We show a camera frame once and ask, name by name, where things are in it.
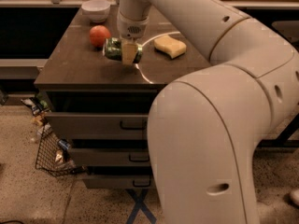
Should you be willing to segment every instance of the drawer handle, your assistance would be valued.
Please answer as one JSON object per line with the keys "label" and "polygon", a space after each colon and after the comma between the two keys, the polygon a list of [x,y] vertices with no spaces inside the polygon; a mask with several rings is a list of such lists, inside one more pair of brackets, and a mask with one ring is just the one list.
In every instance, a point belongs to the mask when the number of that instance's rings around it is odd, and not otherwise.
{"label": "drawer handle", "polygon": [[135,188],[148,188],[150,187],[150,180],[149,181],[135,181],[133,180],[133,187]]}
{"label": "drawer handle", "polygon": [[150,161],[150,155],[147,156],[139,156],[139,157],[132,157],[131,154],[129,154],[129,161],[131,162],[147,162]]}
{"label": "drawer handle", "polygon": [[121,129],[127,130],[127,131],[131,131],[131,130],[133,130],[133,131],[143,131],[147,128],[147,122],[146,121],[142,122],[142,127],[126,127],[126,126],[123,125],[123,121],[120,121],[120,127],[121,127]]}

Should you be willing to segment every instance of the blue tape cross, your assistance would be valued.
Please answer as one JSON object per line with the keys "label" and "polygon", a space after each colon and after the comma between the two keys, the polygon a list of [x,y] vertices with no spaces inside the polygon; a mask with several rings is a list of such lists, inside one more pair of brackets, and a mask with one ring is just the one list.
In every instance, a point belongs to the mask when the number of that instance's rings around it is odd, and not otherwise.
{"label": "blue tape cross", "polygon": [[137,196],[135,191],[133,189],[127,189],[127,192],[130,194],[130,196],[135,201],[135,206],[131,212],[131,215],[129,216],[126,224],[133,224],[137,217],[137,213],[139,210],[141,210],[145,216],[148,218],[150,224],[155,224],[157,221],[157,218],[151,213],[151,211],[148,209],[148,207],[143,203],[145,200],[149,190],[148,189],[142,189],[141,194]]}

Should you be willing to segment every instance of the black cable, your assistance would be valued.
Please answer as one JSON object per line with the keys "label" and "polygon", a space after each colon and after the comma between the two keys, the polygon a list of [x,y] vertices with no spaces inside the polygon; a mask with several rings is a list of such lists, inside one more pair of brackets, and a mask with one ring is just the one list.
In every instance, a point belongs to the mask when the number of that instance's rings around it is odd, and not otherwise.
{"label": "black cable", "polygon": [[7,223],[18,223],[18,224],[24,224],[23,222],[21,222],[20,220],[8,220],[8,221],[3,221],[0,222],[0,224],[7,224]]}

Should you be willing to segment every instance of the drawer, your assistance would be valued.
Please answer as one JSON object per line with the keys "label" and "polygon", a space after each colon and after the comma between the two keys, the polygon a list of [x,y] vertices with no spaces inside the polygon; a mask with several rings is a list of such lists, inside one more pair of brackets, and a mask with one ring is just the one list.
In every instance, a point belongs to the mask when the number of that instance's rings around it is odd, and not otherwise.
{"label": "drawer", "polygon": [[147,139],[148,115],[49,112],[46,118],[63,139]]}
{"label": "drawer", "polygon": [[76,166],[150,167],[147,149],[69,148],[68,154]]}
{"label": "drawer", "polygon": [[152,175],[89,175],[82,178],[87,189],[155,189]]}

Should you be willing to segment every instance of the white object on floor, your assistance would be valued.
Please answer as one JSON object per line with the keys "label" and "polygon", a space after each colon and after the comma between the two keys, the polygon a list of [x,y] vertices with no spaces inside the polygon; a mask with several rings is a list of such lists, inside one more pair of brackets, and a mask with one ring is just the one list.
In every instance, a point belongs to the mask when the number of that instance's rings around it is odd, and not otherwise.
{"label": "white object on floor", "polygon": [[290,192],[290,198],[293,203],[299,206],[299,189],[294,189]]}

